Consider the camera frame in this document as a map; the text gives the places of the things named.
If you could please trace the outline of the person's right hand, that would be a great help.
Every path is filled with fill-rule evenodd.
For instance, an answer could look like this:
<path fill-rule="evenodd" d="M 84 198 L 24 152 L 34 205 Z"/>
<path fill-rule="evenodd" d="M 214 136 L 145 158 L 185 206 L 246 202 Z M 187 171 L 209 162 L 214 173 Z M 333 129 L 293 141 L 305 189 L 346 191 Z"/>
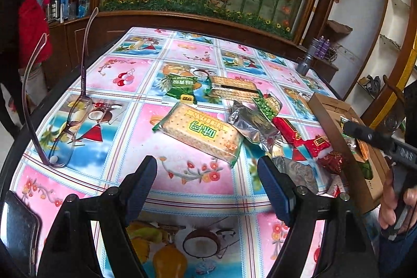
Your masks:
<path fill-rule="evenodd" d="M 396 222 L 395 209 L 397 207 L 398 198 L 394 193 L 392 187 L 392 175 L 391 172 L 387 174 L 387 177 L 384 181 L 383 194 L 381 198 L 381 206 L 379 209 L 378 221 L 382 229 L 386 229 L 389 226 L 393 226 Z M 404 193 L 404 202 L 406 205 L 410 206 L 410 211 L 400 228 L 399 233 L 404 233 L 411 229 L 416 223 L 416 187 L 409 188 Z"/>

